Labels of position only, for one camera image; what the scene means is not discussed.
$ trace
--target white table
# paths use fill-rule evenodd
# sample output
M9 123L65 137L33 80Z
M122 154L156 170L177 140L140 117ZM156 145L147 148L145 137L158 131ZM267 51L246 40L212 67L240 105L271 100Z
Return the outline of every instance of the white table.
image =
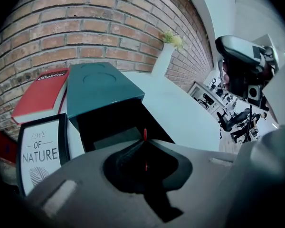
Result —
M219 151L219 124L189 94L165 77L156 80L146 73L123 74L145 92L143 105L176 144ZM67 113L66 105L65 98L60 113ZM85 153L80 134L70 121L67 138L71 159Z
M199 91L201 91L202 94L206 93L214 101L214 104L207 109L210 114L213 114L219 107L225 107L222 99L201 82L195 82L188 94L194 97Z

